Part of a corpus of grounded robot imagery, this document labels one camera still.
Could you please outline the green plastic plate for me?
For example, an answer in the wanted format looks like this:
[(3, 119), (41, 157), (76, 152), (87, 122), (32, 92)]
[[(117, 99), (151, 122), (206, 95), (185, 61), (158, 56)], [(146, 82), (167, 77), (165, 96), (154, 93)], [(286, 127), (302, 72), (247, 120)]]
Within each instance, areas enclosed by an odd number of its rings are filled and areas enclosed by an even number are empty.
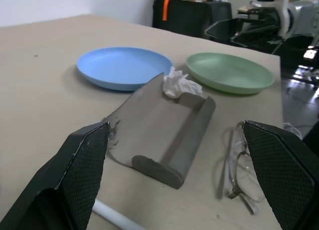
[(200, 83), (232, 94), (257, 94), (275, 82), (267, 68), (229, 54), (193, 54), (187, 58), (186, 65), (190, 75)]

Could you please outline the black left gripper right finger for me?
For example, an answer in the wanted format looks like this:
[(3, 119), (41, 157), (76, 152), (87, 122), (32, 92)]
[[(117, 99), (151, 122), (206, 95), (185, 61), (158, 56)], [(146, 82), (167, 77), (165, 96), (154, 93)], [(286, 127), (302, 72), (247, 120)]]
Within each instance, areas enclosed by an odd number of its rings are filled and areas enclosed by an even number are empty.
[(244, 121), (257, 180), (282, 230), (319, 230), (319, 157), (294, 133)]

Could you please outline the black angular machine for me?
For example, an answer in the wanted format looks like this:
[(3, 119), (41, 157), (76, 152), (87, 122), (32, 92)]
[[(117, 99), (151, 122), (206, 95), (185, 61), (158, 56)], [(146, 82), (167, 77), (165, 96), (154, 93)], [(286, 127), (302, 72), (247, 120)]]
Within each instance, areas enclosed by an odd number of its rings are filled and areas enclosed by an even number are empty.
[(268, 15), (261, 19), (220, 20), (208, 27), (204, 33), (219, 43), (273, 53), (283, 42), (279, 30), (278, 18)]

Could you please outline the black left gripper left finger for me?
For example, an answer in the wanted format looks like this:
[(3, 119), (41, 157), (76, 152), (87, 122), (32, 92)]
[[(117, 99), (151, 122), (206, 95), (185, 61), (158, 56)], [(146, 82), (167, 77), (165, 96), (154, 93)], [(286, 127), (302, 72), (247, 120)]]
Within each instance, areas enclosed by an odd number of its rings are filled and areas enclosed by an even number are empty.
[(70, 134), (32, 177), (0, 230), (86, 230), (100, 189), (109, 122)]

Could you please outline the white marker black cap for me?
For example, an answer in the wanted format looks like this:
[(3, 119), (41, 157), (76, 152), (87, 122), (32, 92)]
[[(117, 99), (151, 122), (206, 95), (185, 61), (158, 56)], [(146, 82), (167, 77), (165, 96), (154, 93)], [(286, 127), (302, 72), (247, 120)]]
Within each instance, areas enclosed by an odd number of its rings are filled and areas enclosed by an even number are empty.
[(143, 226), (137, 224), (97, 199), (93, 205), (93, 212), (121, 230), (147, 230)]

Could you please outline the white robot frame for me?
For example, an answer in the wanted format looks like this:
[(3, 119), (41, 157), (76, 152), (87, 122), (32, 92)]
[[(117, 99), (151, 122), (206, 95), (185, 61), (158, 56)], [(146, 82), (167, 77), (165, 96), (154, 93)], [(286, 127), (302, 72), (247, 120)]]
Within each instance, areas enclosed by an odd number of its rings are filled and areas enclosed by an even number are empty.
[(278, 35), (283, 39), (287, 38), (290, 27), (290, 16), (288, 11), (289, 0), (257, 0), (262, 7), (271, 7), (277, 11), (280, 19), (280, 30)]

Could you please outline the thin metal-framed eyeglasses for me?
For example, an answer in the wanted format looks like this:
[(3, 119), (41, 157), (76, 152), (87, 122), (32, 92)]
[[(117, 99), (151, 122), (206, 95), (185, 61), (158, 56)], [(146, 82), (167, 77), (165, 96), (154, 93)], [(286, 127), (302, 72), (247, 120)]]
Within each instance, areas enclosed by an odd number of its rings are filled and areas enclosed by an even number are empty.
[(257, 180), (253, 160), (244, 135), (245, 121), (226, 129), (226, 155), (220, 178), (220, 197), (240, 198), (252, 215), (259, 213), (258, 204), (265, 196)]

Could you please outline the white tissue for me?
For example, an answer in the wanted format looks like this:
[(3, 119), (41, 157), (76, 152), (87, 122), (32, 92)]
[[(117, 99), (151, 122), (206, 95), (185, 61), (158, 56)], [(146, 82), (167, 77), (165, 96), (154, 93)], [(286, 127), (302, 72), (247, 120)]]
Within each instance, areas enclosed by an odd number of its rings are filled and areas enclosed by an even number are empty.
[(168, 75), (163, 77), (162, 90), (171, 99), (178, 99), (184, 93), (190, 93), (203, 97), (202, 86), (192, 80), (187, 79), (188, 74), (183, 74), (181, 70), (170, 68)]

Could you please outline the grey glasses case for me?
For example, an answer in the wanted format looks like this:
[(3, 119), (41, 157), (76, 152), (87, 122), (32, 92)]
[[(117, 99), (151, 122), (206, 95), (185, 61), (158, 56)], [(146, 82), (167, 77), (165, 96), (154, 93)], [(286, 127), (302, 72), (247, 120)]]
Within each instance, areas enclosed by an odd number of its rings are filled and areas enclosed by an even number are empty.
[(116, 163), (179, 189), (215, 111), (210, 98), (167, 97), (160, 74), (136, 90), (111, 115), (107, 155)]

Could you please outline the blue plastic plate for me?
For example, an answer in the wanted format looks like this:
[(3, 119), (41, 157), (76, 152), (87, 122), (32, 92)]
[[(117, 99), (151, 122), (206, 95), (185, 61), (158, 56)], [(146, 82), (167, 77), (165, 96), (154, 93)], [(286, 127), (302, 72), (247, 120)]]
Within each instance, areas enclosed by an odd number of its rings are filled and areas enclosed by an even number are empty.
[(160, 74), (168, 75), (173, 63), (147, 49), (107, 47), (82, 55), (76, 66), (94, 85), (115, 91), (135, 91)]

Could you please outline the orange plastic tool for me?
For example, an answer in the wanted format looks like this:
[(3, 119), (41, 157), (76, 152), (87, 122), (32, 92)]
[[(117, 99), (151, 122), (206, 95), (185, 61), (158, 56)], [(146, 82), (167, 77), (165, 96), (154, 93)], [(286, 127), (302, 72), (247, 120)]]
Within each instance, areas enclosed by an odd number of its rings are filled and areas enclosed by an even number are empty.
[(162, 12), (162, 20), (163, 21), (167, 21), (169, 2), (170, 2), (170, 0), (164, 0), (164, 3), (163, 3), (163, 12)]

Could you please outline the grey equipment box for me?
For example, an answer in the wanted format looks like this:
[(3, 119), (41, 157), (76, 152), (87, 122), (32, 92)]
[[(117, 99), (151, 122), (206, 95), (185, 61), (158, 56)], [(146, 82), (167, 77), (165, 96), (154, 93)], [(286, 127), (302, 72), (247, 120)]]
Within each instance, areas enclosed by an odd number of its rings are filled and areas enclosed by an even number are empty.
[(296, 1), (288, 5), (290, 29), (288, 38), (303, 35), (317, 38), (319, 35), (319, 3)]

